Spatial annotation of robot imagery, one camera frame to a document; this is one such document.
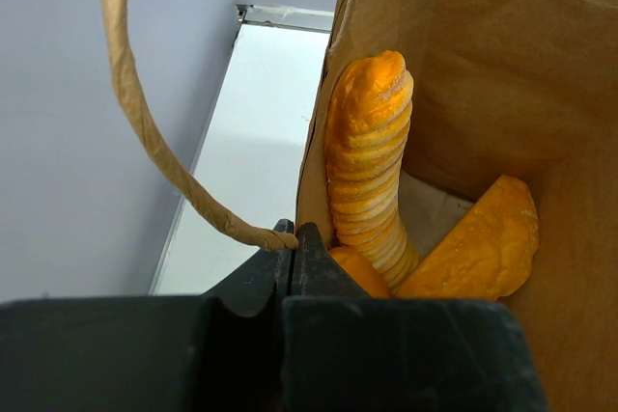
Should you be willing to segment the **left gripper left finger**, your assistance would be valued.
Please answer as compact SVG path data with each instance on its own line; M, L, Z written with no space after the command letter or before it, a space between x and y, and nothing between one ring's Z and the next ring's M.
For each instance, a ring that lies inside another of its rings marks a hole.
M294 253L253 254L202 294L1 307L5 411L279 411Z

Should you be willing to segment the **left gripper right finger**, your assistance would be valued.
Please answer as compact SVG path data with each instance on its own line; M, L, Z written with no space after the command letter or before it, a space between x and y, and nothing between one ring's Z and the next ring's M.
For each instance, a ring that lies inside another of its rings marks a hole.
M523 330L505 306L369 298L326 252L316 225L297 237L282 303L287 410L548 409Z

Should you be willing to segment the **brown paper bag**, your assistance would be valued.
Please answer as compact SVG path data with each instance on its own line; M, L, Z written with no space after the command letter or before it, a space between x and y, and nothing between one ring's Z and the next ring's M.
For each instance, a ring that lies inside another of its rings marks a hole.
M351 60L419 72L405 167L473 197L532 184L541 247L511 296L553 411L617 407L617 0L338 0L321 96Z

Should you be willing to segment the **fake ridged spiral bread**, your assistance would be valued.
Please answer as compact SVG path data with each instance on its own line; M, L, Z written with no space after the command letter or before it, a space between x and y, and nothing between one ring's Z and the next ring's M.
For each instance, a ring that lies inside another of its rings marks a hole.
M354 60L334 87L323 137L337 241L356 250L392 290L419 263L399 211L412 94L400 52Z

